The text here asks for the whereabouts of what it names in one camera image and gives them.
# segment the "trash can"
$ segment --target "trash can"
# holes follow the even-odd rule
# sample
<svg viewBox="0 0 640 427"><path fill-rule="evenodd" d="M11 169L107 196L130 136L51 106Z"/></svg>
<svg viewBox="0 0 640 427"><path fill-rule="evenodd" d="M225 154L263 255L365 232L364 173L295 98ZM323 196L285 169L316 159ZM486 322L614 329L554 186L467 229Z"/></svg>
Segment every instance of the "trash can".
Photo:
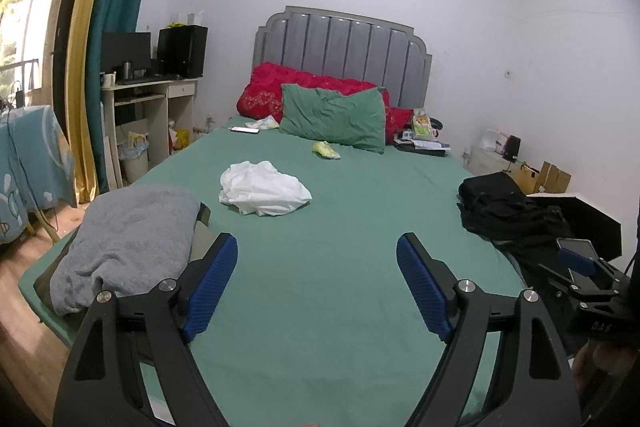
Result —
<svg viewBox="0 0 640 427"><path fill-rule="evenodd" d="M133 183L149 172L149 155L145 150L137 158L122 160L127 181Z"/></svg>
<svg viewBox="0 0 640 427"><path fill-rule="evenodd" d="M137 147L128 147L126 143L118 145L118 156L129 183L138 181L149 172L148 147L149 142L146 140Z"/></svg>

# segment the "computer desk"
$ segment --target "computer desk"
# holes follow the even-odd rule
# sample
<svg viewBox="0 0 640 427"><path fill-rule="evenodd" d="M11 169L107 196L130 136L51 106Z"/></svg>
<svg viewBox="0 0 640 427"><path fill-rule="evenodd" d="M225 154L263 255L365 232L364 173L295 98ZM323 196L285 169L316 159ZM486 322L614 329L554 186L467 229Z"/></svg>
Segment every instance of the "computer desk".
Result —
<svg viewBox="0 0 640 427"><path fill-rule="evenodd" d="M107 163L107 178L110 189L122 188L122 171L118 159L115 108L129 104L142 106L149 141L149 168L169 158L169 119L175 120L176 129L188 129L189 142L193 142L193 97L200 78L185 80L141 80L137 84L122 84L102 88L104 105L104 149ZM117 100L116 94L123 89L144 87L145 94Z"/></svg>

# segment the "white cup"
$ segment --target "white cup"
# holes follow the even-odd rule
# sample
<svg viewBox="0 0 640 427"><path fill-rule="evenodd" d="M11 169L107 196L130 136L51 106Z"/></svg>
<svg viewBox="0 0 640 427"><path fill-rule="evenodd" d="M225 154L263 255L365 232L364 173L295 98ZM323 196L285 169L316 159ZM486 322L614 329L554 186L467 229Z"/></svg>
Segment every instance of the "white cup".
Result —
<svg viewBox="0 0 640 427"><path fill-rule="evenodd" d="M113 87L116 85L116 74L109 73L104 75L104 87Z"/></svg>

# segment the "computer monitor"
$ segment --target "computer monitor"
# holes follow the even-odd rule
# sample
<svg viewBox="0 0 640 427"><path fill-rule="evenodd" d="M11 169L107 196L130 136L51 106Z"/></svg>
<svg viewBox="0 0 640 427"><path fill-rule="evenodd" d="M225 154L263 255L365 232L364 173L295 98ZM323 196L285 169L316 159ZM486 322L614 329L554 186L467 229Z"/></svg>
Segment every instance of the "computer monitor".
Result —
<svg viewBox="0 0 640 427"><path fill-rule="evenodd" d="M100 69L113 73L130 60L134 71L151 68L151 33L103 33Z"/></svg>

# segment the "blue patterned tablecloth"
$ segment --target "blue patterned tablecloth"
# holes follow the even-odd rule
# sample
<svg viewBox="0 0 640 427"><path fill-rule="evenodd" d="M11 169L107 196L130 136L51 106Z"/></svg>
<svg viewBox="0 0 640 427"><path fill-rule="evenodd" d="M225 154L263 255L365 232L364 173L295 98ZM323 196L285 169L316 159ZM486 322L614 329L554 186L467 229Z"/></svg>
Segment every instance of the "blue patterned tablecloth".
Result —
<svg viewBox="0 0 640 427"><path fill-rule="evenodd" d="M74 161L49 105L0 115L0 244L25 229L28 212L76 206Z"/></svg>

